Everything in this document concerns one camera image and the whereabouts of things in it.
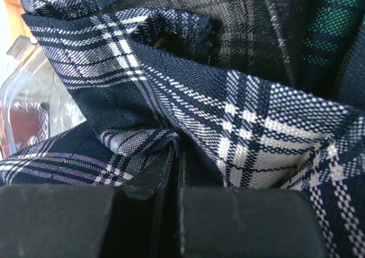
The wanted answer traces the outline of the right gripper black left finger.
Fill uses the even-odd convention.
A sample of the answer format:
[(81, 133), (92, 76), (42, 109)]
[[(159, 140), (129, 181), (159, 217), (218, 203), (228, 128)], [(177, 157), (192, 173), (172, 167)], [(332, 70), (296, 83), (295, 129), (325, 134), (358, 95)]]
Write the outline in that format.
[(162, 150), (126, 185), (1, 188), (2, 257), (173, 253), (176, 154)]

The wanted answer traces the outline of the wooden clothes rack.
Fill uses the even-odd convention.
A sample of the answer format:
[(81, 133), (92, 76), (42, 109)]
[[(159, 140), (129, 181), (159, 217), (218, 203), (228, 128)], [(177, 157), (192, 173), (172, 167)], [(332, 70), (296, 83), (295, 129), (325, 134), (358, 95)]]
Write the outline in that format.
[(25, 13), (21, 6), (20, 0), (3, 0), (7, 20), (10, 26), (12, 41), (15, 41), (18, 36), (32, 37), (31, 31), (22, 19), (22, 14)]

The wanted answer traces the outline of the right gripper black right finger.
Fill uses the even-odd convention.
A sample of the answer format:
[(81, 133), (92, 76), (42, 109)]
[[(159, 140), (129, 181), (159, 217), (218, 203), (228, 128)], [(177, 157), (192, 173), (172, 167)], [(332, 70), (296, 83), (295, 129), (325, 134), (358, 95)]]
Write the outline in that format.
[(181, 153), (180, 257), (327, 257), (307, 196), (279, 189), (227, 189)]

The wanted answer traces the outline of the clear plastic bin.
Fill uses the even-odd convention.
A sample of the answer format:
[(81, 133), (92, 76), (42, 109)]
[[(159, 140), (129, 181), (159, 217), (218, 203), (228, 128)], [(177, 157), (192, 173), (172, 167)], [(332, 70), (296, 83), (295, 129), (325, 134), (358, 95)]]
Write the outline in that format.
[(85, 121), (35, 39), (17, 37), (5, 60), (7, 67), (1, 79), (1, 107), (10, 107), (16, 101), (49, 103), (49, 138)]

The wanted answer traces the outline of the green navy plaid skirt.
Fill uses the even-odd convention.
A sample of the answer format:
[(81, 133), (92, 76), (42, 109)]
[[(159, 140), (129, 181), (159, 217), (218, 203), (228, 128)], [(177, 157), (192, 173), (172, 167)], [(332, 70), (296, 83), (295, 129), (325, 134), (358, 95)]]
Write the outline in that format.
[(332, 67), (364, 16), (364, 0), (310, 0), (302, 50), (304, 64)]

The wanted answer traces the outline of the blue patterned placemat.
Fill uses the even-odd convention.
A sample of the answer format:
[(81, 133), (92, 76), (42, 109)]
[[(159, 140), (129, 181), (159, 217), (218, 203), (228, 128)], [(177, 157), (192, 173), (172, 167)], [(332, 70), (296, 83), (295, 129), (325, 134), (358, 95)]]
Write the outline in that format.
[(3, 157), (49, 138), (49, 110), (46, 102), (16, 101), (10, 107), (1, 107)]

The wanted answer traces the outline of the navy beige plaid skirt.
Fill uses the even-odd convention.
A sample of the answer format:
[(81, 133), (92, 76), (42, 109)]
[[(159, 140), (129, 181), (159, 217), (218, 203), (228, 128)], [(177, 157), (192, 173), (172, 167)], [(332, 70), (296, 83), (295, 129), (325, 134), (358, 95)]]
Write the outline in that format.
[(310, 0), (20, 0), (85, 121), (1, 161), (1, 188), (113, 186), (181, 153), (227, 189), (307, 196), (327, 257), (364, 256), (364, 16), (304, 64)]

